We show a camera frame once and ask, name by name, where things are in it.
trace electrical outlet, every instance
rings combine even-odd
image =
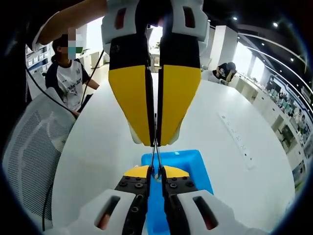
[[[254,160],[250,156],[249,151],[245,144],[243,143],[242,139],[240,138],[239,134],[235,130],[235,128],[232,126],[231,122],[227,120],[227,117],[225,115],[220,115],[222,122],[226,126],[227,130],[229,131],[230,135],[234,139],[239,151],[241,152],[241,155],[244,159],[244,162],[248,169],[251,169],[254,167]]]

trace dark hair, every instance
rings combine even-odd
[[[227,68],[228,68],[229,70],[236,70],[236,65],[235,65],[235,63],[233,63],[233,62],[229,62],[229,63],[227,64]]]
[[[56,62],[56,59],[60,57],[61,53],[58,52],[58,47],[68,47],[68,35],[63,34],[61,38],[58,38],[53,41],[52,48],[54,50],[55,55],[51,57],[52,62]]]

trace mesh office chair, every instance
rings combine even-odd
[[[46,93],[62,104],[53,88]],[[15,196],[39,229],[45,201],[45,228],[52,228],[52,184],[74,123],[69,111],[40,94],[18,120],[4,149],[3,171]]]

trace black cable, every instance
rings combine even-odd
[[[45,94],[49,99],[51,99],[54,103],[60,105],[60,106],[61,106],[62,108],[64,108],[64,109],[68,110],[71,114],[74,115],[75,118],[77,118],[77,116],[74,114],[74,112],[73,112],[71,109],[69,109],[69,108],[65,107],[64,105],[60,104],[60,103],[59,103],[58,101],[56,101],[54,98],[52,98],[51,96],[49,96],[49,95],[38,85],[38,83],[35,81],[33,75],[31,75],[31,73],[30,73],[30,71],[28,70],[27,67],[26,67],[26,71],[27,71],[28,75],[30,76],[31,80],[35,83],[36,87],[37,87],[42,93],[44,93],[44,94]]]
[[[96,71],[96,69],[97,69],[97,67],[98,67],[98,64],[99,64],[99,62],[100,62],[100,60],[101,60],[101,58],[102,58],[102,56],[103,56],[103,53],[104,53],[104,50],[102,50],[101,55],[100,55],[100,57],[99,57],[99,59],[98,59],[98,62],[97,62],[97,64],[96,64],[96,67],[95,67],[94,70],[92,71],[92,74],[91,74],[91,76],[90,76],[88,82],[86,83],[86,87],[85,87],[85,90],[84,90],[82,103],[83,103],[83,101],[84,101],[84,97],[85,97],[85,93],[86,93],[86,90],[87,90],[87,86],[88,86],[88,84],[89,84],[89,82],[90,82],[92,76],[94,75],[94,72]]]
[[[49,186],[48,192],[47,192],[47,194],[45,195],[45,202],[44,202],[44,208],[43,208],[43,222],[42,222],[42,224],[43,224],[43,232],[45,231],[45,208],[46,208],[46,206],[47,206],[48,196],[49,196],[49,194],[50,194],[50,191],[51,191],[51,189],[52,189],[52,186],[53,186],[53,183]]]

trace white table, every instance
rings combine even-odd
[[[153,78],[156,104],[157,74]],[[226,115],[240,133],[254,157],[253,169],[247,168],[218,114]],[[161,147],[163,152],[187,149],[201,152],[214,194],[249,227],[271,230],[294,199],[291,168],[279,140],[234,88],[201,81],[179,139]],[[78,217],[81,206],[105,189],[115,188],[123,173],[140,164],[145,153],[151,153],[151,148],[133,142],[105,81],[77,119],[63,149],[52,195],[54,227],[68,225]]]

